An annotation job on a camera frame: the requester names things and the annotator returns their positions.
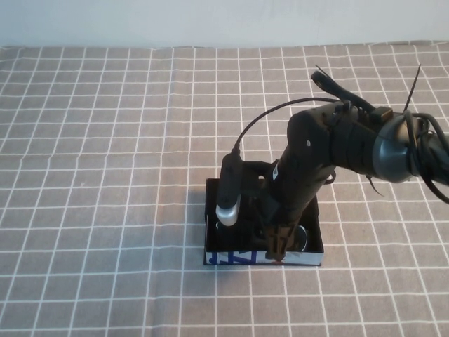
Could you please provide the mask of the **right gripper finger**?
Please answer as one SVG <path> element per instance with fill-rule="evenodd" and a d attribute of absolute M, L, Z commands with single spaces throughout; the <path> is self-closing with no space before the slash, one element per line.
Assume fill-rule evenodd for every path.
<path fill-rule="evenodd" d="M 281 228 L 281 253 L 285 253 L 294 243 L 294 226 L 284 226 Z"/>
<path fill-rule="evenodd" d="M 267 241 L 266 258 L 281 260 L 279 229 L 277 226 L 268 226 L 265 228 L 264 234 Z"/>

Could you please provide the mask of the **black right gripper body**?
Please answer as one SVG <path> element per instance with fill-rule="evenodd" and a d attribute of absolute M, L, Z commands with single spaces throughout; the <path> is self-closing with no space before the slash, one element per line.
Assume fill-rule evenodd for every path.
<path fill-rule="evenodd" d="M 327 147 L 287 147 L 281 158 L 260 163 L 260 175 L 269 195 L 260 202 L 265 228 L 296 225 L 310 201 L 335 170 Z"/>

